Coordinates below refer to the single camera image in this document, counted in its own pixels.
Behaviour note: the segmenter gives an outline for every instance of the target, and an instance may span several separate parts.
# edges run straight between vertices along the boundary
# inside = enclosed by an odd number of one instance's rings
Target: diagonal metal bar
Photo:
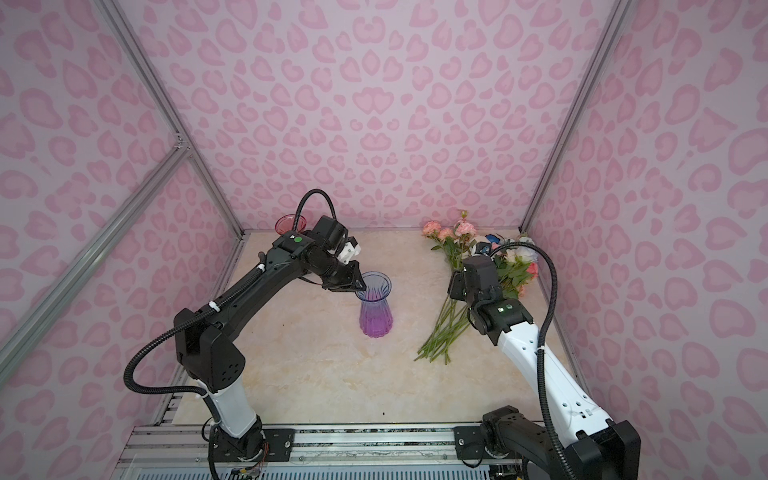
[[[528,209],[525,211],[520,231],[525,232],[531,229],[533,219],[538,208],[541,206],[541,202],[544,200],[544,195],[547,192],[547,187],[549,187],[552,176],[565,154],[565,149],[578,127],[578,122],[581,119],[582,114],[587,109],[589,97],[597,87],[611,55],[616,48],[621,32],[631,18],[631,13],[636,4],[637,0],[617,0],[611,9],[611,13],[608,14],[605,27],[603,28],[603,34],[587,64],[584,78],[579,84],[578,90],[576,90],[576,95],[574,96],[571,108],[565,116],[563,128],[561,128],[560,133],[555,140],[552,152],[547,159],[544,173],[541,175],[541,178],[536,185],[531,204],[528,205]]]
[[[198,175],[200,175],[200,179],[203,181],[205,189],[208,191],[208,194],[213,199],[221,214],[227,220],[230,228],[234,231],[235,235],[237,235],[237,238],[241,238],[243,236],[243,226],[240,225],[240,221],[237,219],[237,216],[233,212],[224,193],[219,188],[219,184],[216,183],[214,177],[211,175],[208,166],[203,160],[203,155],[194,144],[194,140],[187,130],[187,127],[184,125],[179,111],[174,106],[173,101],[170,99],[170,95],[163,86],[160,76],[155,71],[146,52],[141,47],[141,43],[139,43],[138,37],[131,27],[131,24],[128,22],[123,9],[118,4],[117,0],[94,0],[94,3],[99,10],[101,10],[101,14],[112,28],[116,40],[123,48],[123,51],[131,61],[142,82],[144,82],[144,86],[147,88],[149,95],[154,99],[165,121],[170,125],[171,130],[176,132],[177,139],[179,141],[187,142],[190,145],[192,165],[194,165],[195,170]]]
[[[98,267],[109,257],[137,218],[152,202],[185,158],[186,144],[180,144],[163,159],[123,206],[70,263],[40,303],[19,321],[20,327],[0,349],[0,388],[22,364],[24,358],[53,326],[61,311],[80,293]]]

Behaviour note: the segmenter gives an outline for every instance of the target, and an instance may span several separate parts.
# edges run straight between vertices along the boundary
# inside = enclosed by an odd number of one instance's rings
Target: pink leopard print wallpaper
[[[518,225],[612,3],[121,5],[240,221],[270,229],[312,187],[349,227]]]
[[[535,222],[641,478],[768,476],[768,2],[644,0]]]
[[[0,345],[170,150],[88,0],[0,5]]]
[[[0,391],[0,477],[109,478],[135,425],[159,396],[129,392],[127,361],[207,301],[234,238],[183,164],[146,213]],[[173,342],[136,373],[167,385]]]

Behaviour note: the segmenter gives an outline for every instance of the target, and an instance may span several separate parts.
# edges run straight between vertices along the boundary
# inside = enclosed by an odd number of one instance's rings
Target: purple vase
[[[365,272],[362,279],[366,282],[366,290],[356,292],[357,298],[362,300],[360,329],[367,336],[377,339],[392,329],[392,311],[386,301],[392,291],[392,282],[380,272]]]

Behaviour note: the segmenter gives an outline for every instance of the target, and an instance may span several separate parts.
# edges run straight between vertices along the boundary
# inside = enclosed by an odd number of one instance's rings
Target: beige table surface
[[[379,339],[365,336],[354,293],[331,293],[300,280],[283,288],[235,341],[247,360],[246,395],[265,424],[478,421],[505,405],[541,419],[534,391],[515,364],[471,327],[451,346],[447,366],[413,361],[449,281],[442,252],[429,250],[432,240],[414,230],[350,235],[362,247],[361,270],[384,272],[392,281],[392,331]],[[274,232],[250,235],[230,285],[275,239]],[[538,282],[521,301],[541,324],[547,305]],[[570,371],[554,327],[547,344]],[[209,416],[202,400],[185,394],[174,424],[200,425]]]

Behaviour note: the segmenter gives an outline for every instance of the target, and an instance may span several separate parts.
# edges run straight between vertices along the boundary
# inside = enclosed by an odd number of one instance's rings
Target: wallpaper
[[[271,229],[313,187],[348,227],[519,224],[612,3],[121,4],[240,221]]]
[[[88,0],[0,3],[0,345],[170,150]]]
[[[768,3],[643,1],[535,239],[642,478],[768,476]]]
[[[183,164],[0,391],[0,477],[109,478],[160,401],[128,391],[123,368],[179,310],[207,301],[233,242]],[[174,351],[151,353],[138,381],[167,385]]]

